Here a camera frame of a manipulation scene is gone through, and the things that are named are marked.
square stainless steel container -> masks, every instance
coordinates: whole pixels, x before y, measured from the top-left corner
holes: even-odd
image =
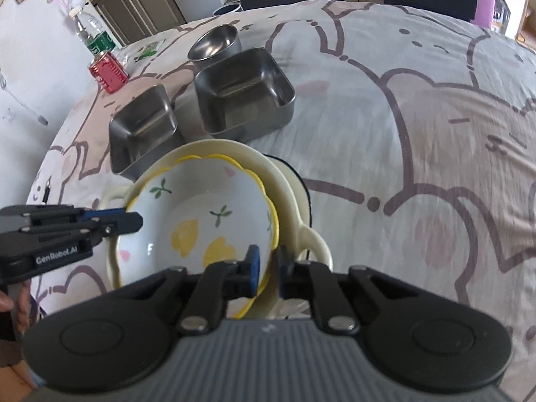
[[[136,181],[155,161],[184,145],[164,86],[133,99],[108,126],[112,172]]]
[[[205,131],[240,142],[288,124],[294,88],[264,48],[242,51],[201,70],[194,79]]]

pink chair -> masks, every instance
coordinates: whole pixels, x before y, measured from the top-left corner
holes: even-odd
[[[495,0],[477,0],[474,19],[471,24],[489,29],[493,21]]]

finger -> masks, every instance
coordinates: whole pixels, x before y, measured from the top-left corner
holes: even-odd
[[[32,379],[32,377],[30,375],[30,372],[28,370],[28,365],[26,364],[26,361],[22,360],[17,365],[12,365],[11,370],[13,370],[17,375],[19,375],[19,377],[26,384],[28,384],[29,387],[31,387],[32,389],[37,388],[36,384],[34,383],[34,380]]]
[[[24,333],[27,331],[27,329],[28,329],[27,325],[23,325],[22,323],[17,323],[17,332],[19,334],[24,335]]]
[[[30,290],[23,287],[17,299],[17,307],[25,314],[30,312]]]
[[[0,313],[10,311],[14,306],[15,304],[13,303],[11,298],[6,294],[0,292]]]
[[[0,400],[23,400],[31,393],[29,387],[11,367],[0,368]]]
[[[17,323],[20,323],[21,325],[25,325],[26,327],[28,327],[30,325],[30,317],[27,316],[26,314],[18,312]]]

cable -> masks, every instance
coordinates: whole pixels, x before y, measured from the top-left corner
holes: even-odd
[[[13,92],[11,92],[8,88],[7,88],[7,81],[4,77],[4,75],[2,74],[2,69],[0,68],[0,89],[1,90],[4,90],[6,91],[7,93],[9,93],[11,95],[11,97],[17,102],[19,103],[22,107],[24,107],[29,113],[31,113],[33,116],[35,116],[37,118],[37,120],[39,121],[40,124],[42,125],[48,125],[48,121],[45,119],[45,117],[43,115],[40,115],[38,114],[37,112],[35,112],[34,110],[32,110],[31,108],[29,108],[26,104],[24,104],[21,100],[19,100],[14,94]]]

cream pot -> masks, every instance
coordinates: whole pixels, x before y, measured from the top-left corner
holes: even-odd
[[[315,258],[333,268],[331,252],[322,239],[310,226],[306,225],[299,215],[294,193],[283,173],[263,154],[242,143],[226,139],[207,139],[188,143],[171,151],[133,183],[132,186],[121,186],[110,190],[102,199],[100,208],[110,205],[113,199],[122,199],[122,206],[127,207],[143,189],[144,184],[162,168],[172,167],[177,160],[186,156],[206,157],[224,155],[235,159],[239,164],[253,171],[262,180],[266,195],[273,202],[279,219],[279,244],[284,245],[296,256],[306,257],[307,250],[312,251]],[[121,286],[119,267],[116,255],[117,239],[110,239],[107,244],[108,276],[112,286]],[[282,301],[278,296],[278,281],[275,276],[274,262],[270,261],[267,269],[273,276],[246,314],[246,318],[274,317]]]

